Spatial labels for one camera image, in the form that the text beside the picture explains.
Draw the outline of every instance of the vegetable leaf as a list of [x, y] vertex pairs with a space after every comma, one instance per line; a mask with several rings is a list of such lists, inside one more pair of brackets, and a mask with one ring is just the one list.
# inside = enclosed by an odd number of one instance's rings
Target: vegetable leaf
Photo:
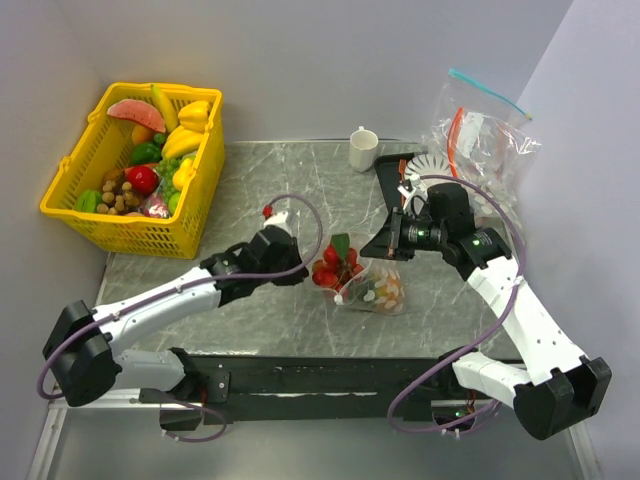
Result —
[[347, 253], [349, 253], [349, 234], [340, 233], [338, 235], [331, 235], [331, 245], [336, 249], [340, 259], [346, 261]]

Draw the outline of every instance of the banana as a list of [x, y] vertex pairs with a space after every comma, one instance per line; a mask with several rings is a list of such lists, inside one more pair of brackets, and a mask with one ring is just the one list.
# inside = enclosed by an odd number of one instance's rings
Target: banana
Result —
[[192, 132], [179, 126], [169, 135], [167, 143], [162, 147], [162, 158], [179, 158], [193, 152], [200, 147], [203, 138], [202, 133]]
[[173, 108], [173, 105], [171, 105], [171, 100], [169, 100], [167, 94], [164, 93], [160, 87], [153, 84], [151, 84], [151, 96], [153, 97], [153, 103], [155, 103], [162, 114], [162, 118], [164, 118], [167, 132], [173, 132], [179, 123], [178, 114], [176, 113], [176, 109]]

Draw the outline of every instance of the watermelon slice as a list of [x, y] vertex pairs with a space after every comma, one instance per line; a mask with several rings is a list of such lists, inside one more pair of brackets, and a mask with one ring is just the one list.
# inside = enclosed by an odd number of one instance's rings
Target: watermelon slice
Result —
[[142, 100], [121, 100], [107, 110], [110, 117], [131, 120], [154, 132], [165, 133], [164, 119], [156, 107]]

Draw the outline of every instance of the blue zipper seal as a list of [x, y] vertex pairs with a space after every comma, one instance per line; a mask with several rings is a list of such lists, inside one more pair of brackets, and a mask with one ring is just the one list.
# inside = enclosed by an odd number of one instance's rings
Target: blue zipper seal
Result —
[[453, 78], [457, 78], [458, 80], [461, 80], [465, 83], [468, 83], [469, 85], [473, 85], [474, 87], [482, 90], [483, 92], [496, 97], [499, 100], [502, 100], [504, 103], [506, 103], [507, 105], [511, 105], [513, 108], [515, 108], [517, 111], [519, 111], [520, 113], [522, 113], [527, 119], [529, 120], [533, 120], [533, 117], [531, 117], [530, 114], [528, 114], [527, 112], [525, 112], [524, 110], [522, 110], [519, 106], [517, 106], [515, 103], [513, 103], [511, 100], [509, 100], [507, 97], [504, 97], [502, 95], [500, 95], [497, 92], [494, 92], [493, 90], [491, 90], [489, 87], [487, 87], [486, 85], [481, 84], [480, 82], [474, 80], [473, 78], [465, 75], [462, 72], [459, 72], [458, 70], [456, 70], [455, 68], [450, 68], [449, 69], [449, 76], [453, 77]]

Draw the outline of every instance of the yellow bell pepper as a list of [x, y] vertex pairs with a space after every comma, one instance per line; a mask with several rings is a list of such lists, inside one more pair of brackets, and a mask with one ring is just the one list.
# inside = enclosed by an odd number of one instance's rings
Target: yellow bell pepper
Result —
[[209, 121], [209, 102], [199, 100], [182, 107], [178, 112], [180, 125], [193, 132], [204, 133]]
[[182, 191], [192, 172], [193, 157], [187, 157], [182, 161], [180, 168], [176, 170], [176, 173], [173, 174], [173, 178], [171, 179], [176, 190], [179, 192]]

